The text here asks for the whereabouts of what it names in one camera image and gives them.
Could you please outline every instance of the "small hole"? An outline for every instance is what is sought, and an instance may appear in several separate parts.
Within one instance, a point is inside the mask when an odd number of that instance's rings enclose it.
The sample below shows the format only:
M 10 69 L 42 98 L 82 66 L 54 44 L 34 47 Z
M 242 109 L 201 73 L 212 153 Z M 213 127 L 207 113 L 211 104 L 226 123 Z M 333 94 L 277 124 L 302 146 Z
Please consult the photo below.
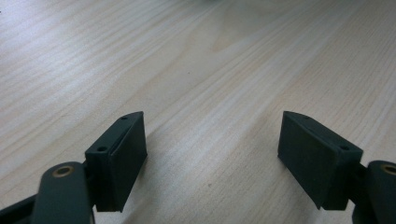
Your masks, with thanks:
M 346 147 L 346 146 L 340 146 L 340 148 L 343 149 L 343 150 L 345 150 L 345 151 L 348 151 L 348 150 L 349 150 L 349 147 Z
M 62 166 L 58 169 L 56 169 L 52 175 L 55 177 L 64 177 L 67 175 L 70 175 L 71 173 L 73 173 L 74 168 L 73 166 Z
M 98 151 L 106 151 L 106 150 L 107 150 L 107 147 L 99 147 L 97 150 L 98 150 Z
M 396 167 L 392 165 L 382 165 L 382 169 L 390 175 L 396 175 Z
M 69 172 L 70 171 L 70 168 L 69 167 L 62 167 L 62 168 L 60 168 L 59 170 L 57 170 L 57 174 L 58 175 L 64 175 L 64 174 L 66 174 L 67 172 Z

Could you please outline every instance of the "dark green plastic part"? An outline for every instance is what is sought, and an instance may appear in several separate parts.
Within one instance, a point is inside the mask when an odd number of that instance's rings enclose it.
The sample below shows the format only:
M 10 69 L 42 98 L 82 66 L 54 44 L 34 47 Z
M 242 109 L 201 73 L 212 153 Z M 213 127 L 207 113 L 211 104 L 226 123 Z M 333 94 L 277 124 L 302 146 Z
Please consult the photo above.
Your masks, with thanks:
M 396 164 L 370 162 L 365 182 L 378 223 L 396 223 Z
M 147 157 L 143 112 L 119 118 L 85 152 L 98 212 L 122 211 Z
M 32 224 L 93 222 L 84 166 L 70 161 L 43 174 L 35 197 Z
M 319 122 L 285 111 L 278 157 L 317 208 L 345 210 L 346 182 L 363 151 Z
M 0 223 L 30 223 L 33 206 L 35 205 L 35 195 L 30 196 L 18 203 L 12 204 L 0 211 Z

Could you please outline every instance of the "wooden table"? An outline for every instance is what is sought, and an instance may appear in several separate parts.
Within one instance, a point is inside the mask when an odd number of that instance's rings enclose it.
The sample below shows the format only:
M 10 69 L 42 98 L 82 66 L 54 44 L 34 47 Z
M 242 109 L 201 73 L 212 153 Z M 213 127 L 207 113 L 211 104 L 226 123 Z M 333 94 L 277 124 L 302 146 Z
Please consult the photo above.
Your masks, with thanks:
M 148 159 L 97 223 L 351 223 L 276 157 L 282 112 L 396 161 L 396 1 L 0 2 L 0 207 L 145 112 Z

